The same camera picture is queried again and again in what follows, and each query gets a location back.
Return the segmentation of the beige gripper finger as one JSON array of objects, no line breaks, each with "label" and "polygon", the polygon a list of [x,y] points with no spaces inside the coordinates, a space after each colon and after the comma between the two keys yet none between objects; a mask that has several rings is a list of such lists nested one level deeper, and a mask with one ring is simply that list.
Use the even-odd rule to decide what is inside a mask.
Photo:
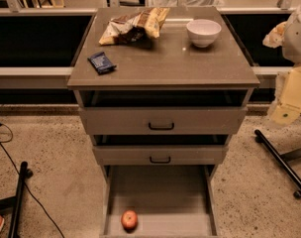
[{"label": "beige gripper finger", "polygon": [[284,32],[286,22],[276,25],[263,39],[262,44],[266,47],[276,49],[284,43]]}]

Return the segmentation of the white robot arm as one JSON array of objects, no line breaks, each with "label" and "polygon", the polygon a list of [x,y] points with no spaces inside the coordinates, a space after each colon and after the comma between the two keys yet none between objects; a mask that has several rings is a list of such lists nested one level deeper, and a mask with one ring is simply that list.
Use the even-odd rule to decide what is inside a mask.
[{"label": "white robot arm", "polygon": [[283,57],[293,62],[290,70],[277,75],[275,99],[267,112],[271,122],[287,126],[301,115],[301,3],[265,36],[262,44],[273,49],[282,47]]}]

